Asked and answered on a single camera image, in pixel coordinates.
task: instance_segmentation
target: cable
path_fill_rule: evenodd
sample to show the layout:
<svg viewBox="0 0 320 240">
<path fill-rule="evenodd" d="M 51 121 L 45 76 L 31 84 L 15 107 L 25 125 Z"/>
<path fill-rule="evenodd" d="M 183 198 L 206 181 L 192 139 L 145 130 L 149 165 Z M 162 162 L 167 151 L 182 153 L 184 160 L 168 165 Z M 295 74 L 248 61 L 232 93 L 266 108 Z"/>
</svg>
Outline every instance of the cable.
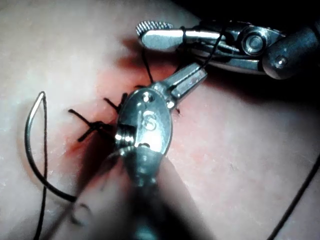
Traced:
<svg viewBox="0 0 320 240">
<path fill-rule="evenodd" d="M 306 177 L 305 181 L 303 182 L 302 186 L 300 187 L 300 189 L 296 193 L 296 195 L 293 198 L 292 202 L 290 203 L 289 207 L 287 208 L 287 210 L 285 211 L 284 215 L 282 216 L 282 218 L 280 219 L 278 224 L 275 226 L 275 228 L 273 229 L 272 233 L 267 238 L 267 240 L 274 240 L 275 237 L 280 232 L 280 230 L 283 228 L 283 226 L 285 225 L 286 221 L 288 220 L 288 218 L 290 217 L 290 215 L 292 214 L 292 212 L 296 208 L 298 202 L 300 201 L 301 197 L 303 196 L 303 194 L 305 193 L 306 189 L 308 188 L 309 184 L 311 183 L 311 181 L 315 177 L 319 167 L 320 167 L 320 155 L 316 159 L 313 167 L 311 168 L 311 171 L 309 172 L 309 174 Z"/>
</svg>

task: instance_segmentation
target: dark background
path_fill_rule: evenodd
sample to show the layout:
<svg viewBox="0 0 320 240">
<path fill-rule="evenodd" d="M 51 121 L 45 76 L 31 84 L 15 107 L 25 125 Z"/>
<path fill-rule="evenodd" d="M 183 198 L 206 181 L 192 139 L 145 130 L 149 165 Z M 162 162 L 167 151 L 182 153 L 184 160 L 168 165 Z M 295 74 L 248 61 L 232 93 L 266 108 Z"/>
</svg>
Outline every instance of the dark background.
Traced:
<svg viewBox="0 0 320 240">
<path fill-rule="evenodd" d="M 308 1 L 172 0 L 202 20 L 233 20 L 291 32 L 320 15 Z"/>
</svg>

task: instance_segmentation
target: skin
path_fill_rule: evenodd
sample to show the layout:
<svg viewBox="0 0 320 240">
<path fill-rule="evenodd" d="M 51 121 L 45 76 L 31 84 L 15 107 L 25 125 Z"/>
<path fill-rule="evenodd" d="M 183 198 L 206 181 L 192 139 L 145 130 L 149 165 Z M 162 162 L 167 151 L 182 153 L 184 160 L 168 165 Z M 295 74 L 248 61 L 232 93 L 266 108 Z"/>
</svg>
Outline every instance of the skin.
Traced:
<svg viewBox="0 0 320 240">
<path fill-rule="evenodd" d="M 32 239 L 36 231 L 42 186 L 27 163 L 23 134 L 38 93 L 45 91 L 48 102 L 48 180 L 77 195 L 110 149 L 97 135 L 78 143 L 88 127 L 68 109 L 92 122 L 115 122 L 102 99 L 118 104 L 122 93 L 149 84 L 135 33 L 149 19 L 198 23 L 164 1 L 0 1 L 0 239 Z M 148 59 L 156 81 L 179 62 L 166 54 Z M 320 152 L 319 112 L 291 97 L 306 91 L 301 83 L 208 72 L 180 104 L 181 115 L 172 114 L 167 157 L 218 240 L 266 239 Z M 31 140 L 40 169 L 43 122 L 39 110 Z M 319 238 L 319 181 L 317 174 L 278 239 Z M 48 194 L 43 235 L 68 206 Z"/>
</svg>

